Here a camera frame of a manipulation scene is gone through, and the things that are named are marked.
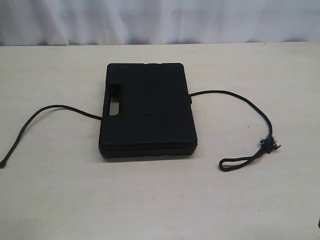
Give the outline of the white curtain backdrop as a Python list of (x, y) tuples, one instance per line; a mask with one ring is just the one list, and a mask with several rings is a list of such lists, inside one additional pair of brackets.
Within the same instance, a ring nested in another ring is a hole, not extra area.
[(317, 0), (3, 0), (0, 3), (3, 46), (319, 39)]

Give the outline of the black plastic carrying case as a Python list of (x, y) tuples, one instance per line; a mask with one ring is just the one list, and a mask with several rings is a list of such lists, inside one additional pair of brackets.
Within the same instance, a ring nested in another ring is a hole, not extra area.
[(183, 156), (198, 138), (181, 63), (110, 63), (98, 148), (106, 158)]

